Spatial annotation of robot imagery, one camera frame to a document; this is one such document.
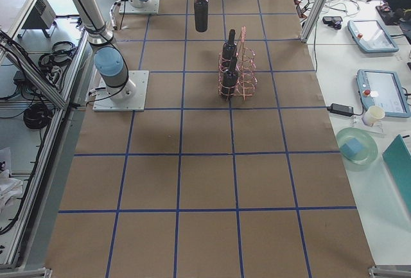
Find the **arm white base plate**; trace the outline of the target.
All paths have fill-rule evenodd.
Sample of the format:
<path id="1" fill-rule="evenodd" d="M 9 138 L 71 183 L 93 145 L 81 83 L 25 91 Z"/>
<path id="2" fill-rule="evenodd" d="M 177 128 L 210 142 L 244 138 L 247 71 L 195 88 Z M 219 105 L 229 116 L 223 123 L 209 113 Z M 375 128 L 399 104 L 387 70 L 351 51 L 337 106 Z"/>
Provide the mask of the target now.
<path id="1" fill-rule="evenodd" d="M 119 8 L 119 13 L 125 15 L 156 15 L 159 12 L 160 0 L 140 0 L 123 1 Z"/>
<path id="2" fill-rule="evenodd" d="M 98 84 L 103 90 L 98 91 L 93 103 L 95 112 L 120 112 L 138 111 L 143 112 L 146 103 L 149 71 L 129 71 L 128 82 L 119 92 L 119 89 L 106 88 L 102 78 Z"/>

